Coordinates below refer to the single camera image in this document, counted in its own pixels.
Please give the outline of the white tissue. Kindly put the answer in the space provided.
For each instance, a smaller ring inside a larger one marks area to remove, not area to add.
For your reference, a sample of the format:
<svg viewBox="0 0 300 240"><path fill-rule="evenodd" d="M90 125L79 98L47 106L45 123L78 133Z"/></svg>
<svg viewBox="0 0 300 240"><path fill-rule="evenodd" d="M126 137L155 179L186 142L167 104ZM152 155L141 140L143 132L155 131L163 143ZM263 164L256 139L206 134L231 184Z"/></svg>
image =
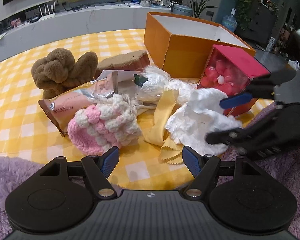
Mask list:
<svg viewBox="0 0 300 240"><path fill-rule="evenodd" d="M220 107L221 100L227 95L215 88L195 89L190 99L172 114L166 122L165 129L176 144L190 146L200 155L220 155L228 146L211 145L205 141L210 132L241 128L242 123L233 116L227 117Z"/></svg>

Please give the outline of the pink white crochet bag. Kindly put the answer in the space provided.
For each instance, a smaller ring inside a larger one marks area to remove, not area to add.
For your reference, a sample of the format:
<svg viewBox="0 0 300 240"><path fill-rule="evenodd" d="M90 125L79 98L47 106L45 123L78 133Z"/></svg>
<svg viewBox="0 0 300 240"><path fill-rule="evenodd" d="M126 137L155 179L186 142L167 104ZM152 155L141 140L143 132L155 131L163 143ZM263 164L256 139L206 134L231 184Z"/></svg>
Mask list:
<svg viewBox="0 0 300 240"><path fill-rule="evenodd" d="M130 102L120 94L80 109L68 123L68 137L86 155L101 156L138 139L142 131Z"/></svg>

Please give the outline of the brown knotted plush toy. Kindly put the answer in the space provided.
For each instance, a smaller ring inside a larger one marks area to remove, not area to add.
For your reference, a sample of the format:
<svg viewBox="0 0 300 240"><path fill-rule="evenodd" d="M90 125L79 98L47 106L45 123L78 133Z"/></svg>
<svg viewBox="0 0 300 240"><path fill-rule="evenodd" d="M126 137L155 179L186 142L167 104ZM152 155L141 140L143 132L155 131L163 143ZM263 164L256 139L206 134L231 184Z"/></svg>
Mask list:
<svg viewBox="0 0 300 240"><path fill-rule="evenodd" d="M31 75L37 88L43 90L43 99L52 99L92 81L98 73L97 65L98 57L93 51L75 60L70 50L56 48L33 64Z"/></svg>

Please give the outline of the brown bear-shaped sponge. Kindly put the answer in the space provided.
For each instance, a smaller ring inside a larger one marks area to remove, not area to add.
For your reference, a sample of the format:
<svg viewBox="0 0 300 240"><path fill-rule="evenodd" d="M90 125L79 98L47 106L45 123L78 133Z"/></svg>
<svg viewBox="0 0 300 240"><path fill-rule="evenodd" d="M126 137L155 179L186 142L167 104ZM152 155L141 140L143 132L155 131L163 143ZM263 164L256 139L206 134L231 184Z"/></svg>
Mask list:
<svg viewBox="0 0 300 240"><path fill-rule="evenodd" d="M97 66L97 72L103 70L141 70L150 65L145 50L137 50L126 54L119 54L102 60Z"/></svg>

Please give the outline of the white plastic bundle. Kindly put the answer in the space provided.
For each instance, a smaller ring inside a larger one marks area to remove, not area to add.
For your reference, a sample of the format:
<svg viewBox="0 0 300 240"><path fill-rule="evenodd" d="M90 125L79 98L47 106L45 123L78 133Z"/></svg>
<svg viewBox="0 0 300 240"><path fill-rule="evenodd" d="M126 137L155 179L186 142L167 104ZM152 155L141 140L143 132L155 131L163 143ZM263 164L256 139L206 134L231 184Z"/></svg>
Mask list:
<svg viewBox="0 0 300 240"><path fill-rule="evenodd" d="M171 90L179 105L187 103L194 84L174 79L167 72L156 66L148 66L135 78L139 88L136 99L143 102L157 103L163 92Z"/></svg>

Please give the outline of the yellow cleaning cloth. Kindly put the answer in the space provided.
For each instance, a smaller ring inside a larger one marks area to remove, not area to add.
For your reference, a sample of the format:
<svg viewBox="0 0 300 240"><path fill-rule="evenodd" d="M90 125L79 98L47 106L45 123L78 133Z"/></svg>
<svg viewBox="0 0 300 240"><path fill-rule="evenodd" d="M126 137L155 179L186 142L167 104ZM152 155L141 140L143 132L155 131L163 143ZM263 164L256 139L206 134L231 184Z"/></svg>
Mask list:
<svg viewBox="0 0 300 240"><path fill-rule="evenodd" d="M183 163L181 152L182 144L176 144L165 128L169 117L180 107L177 103L178 92L166 90L163 92L153 114L152 127L143 131L145 142L159 146L158 161L161 164L179 165Z"/></svg>

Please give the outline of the purple fluffy rug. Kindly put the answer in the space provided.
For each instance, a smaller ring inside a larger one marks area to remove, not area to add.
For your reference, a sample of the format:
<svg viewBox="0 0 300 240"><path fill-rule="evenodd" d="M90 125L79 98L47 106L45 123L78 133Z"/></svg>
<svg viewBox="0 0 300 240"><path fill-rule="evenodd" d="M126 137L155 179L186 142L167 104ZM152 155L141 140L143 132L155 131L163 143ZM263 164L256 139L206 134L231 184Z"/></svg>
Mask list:
<svg viewBox="0 0 300 240"><path fill-rule="evenodd" d="M300 150L258 162L258 166L289 189L298 201L298 209L289 231L300 239ZM0 157L0 239L11 228L5 213L5 199L23 181L42 166L20 158Z"/></svg>

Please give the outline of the red box with pink balls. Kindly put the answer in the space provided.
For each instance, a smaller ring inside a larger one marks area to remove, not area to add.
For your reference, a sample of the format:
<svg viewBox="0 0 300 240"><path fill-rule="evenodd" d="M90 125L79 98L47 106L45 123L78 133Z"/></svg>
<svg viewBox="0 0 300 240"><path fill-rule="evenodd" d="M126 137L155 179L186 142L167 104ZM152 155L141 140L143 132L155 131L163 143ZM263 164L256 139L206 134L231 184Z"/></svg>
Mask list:
<svg viewBox="0 0 300 240"><path fill-rule="evenodd" d="M214 44L197 88L215 88L234 96L243 92L253 78L269 73L242 48Z"/></svg>

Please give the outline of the pink snack packet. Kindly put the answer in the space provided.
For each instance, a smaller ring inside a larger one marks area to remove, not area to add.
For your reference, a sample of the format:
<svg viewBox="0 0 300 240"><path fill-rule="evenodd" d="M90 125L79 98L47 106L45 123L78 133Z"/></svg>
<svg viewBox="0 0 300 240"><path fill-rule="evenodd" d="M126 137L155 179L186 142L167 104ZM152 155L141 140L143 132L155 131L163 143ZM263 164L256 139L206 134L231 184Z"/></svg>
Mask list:
<svg viewBox="0 0 300 240"><path fill-rule="evenodd" d="M77 111L117 93L118 73L116 70L104 70L101 79L84 83L53 99L39 100L38 104L64 137L68 134L68 123Z"/></svg>

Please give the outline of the blue water jug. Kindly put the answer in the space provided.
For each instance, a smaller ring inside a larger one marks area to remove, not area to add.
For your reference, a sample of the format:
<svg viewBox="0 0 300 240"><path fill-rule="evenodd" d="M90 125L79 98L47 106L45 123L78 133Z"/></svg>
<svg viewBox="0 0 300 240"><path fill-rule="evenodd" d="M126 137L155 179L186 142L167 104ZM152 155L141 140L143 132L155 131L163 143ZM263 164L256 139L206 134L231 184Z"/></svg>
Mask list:
<svg viewBox="0 0 300 240"><path fill-rule="evenodd" d="M225 15L222 19L221 25L231 32L235 32L237 28L237 21L235 18L236 9L232 8L230 15Z"/></svg>

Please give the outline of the yellow checkered tablecloth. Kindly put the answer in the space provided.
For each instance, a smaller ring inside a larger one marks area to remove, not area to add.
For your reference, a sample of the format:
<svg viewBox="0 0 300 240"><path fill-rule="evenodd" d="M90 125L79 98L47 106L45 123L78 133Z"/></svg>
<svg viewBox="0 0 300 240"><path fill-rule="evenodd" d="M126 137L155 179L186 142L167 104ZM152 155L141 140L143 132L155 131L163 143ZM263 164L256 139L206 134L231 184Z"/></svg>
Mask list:
<svg viewBox="0 0 300 240"><path fill-rule="evenodd" d="M46 117L38 105L42 98L31 76L34 62L56 48L74 57L94 51L99 59L144 48L142 29L105 31L58 40L29 49L0 63L0 156L48 163L57 156L69 161L82 153ZM109 177L111 183L136 190L169 190L192 180L185 165L161 164L160 149L140 138L122 148Z"/></svg>

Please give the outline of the orange cardboard box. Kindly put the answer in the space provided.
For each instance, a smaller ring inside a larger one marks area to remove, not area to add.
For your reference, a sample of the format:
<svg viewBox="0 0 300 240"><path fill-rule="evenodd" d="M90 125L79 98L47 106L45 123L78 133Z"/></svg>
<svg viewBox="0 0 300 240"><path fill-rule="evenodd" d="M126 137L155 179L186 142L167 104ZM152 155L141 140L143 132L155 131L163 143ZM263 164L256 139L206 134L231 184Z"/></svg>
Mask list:
<svg viewBox="0 0 300 240"><path fill-rule="evenodd" d="M144 44L154 64L172 78L199 78L214 44L256 51L224 26L194 17L149 12Z"/></svg>

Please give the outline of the climbing leafy plant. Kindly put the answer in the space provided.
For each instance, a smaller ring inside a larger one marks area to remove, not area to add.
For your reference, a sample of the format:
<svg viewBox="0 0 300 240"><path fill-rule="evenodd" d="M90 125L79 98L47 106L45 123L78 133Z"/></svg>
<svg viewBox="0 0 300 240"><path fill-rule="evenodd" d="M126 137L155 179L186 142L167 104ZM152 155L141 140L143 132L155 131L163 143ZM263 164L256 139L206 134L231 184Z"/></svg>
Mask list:
<svg viewBox="0 0 300 240"><path fill-rule="evenodd" d="M265 5L271 16L275 17L274 26L277 24L279 18L279 9L277 4L272 0L235 0L235 2L235 9L237 13L236 19L240 30L247 30L249 24L252 22L252 9L254 2Z"/></svg>

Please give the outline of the green potted plant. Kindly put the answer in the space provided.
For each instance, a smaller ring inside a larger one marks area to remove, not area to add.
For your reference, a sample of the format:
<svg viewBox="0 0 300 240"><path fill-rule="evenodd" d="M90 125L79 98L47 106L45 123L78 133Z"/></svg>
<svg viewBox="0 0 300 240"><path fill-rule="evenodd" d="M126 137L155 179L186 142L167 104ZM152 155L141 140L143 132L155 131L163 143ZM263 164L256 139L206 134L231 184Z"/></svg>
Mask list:
<svg viewBox="0 0 300 240"><path fill-rule="evenodd" d="M208 5L211 1L214 0L189 0L190 8L192 9L192 17L199 18L204 10L217 8L215 5Z"/></svg>

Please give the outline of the white wifi router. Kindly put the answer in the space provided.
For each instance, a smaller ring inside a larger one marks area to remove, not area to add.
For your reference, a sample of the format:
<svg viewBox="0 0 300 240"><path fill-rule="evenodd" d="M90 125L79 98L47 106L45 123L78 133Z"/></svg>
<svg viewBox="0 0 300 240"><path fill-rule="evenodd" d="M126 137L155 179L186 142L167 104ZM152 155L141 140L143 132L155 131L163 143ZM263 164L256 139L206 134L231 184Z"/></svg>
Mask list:
<svg viewBox="0 0 300 240"><path fill-rule="evenodd" d="M39 7L39 11L40 11L39 21L43 21L55 17L56 15L55 2L51 5L48 5L47 3L44 4L44 9Z"/></svg>

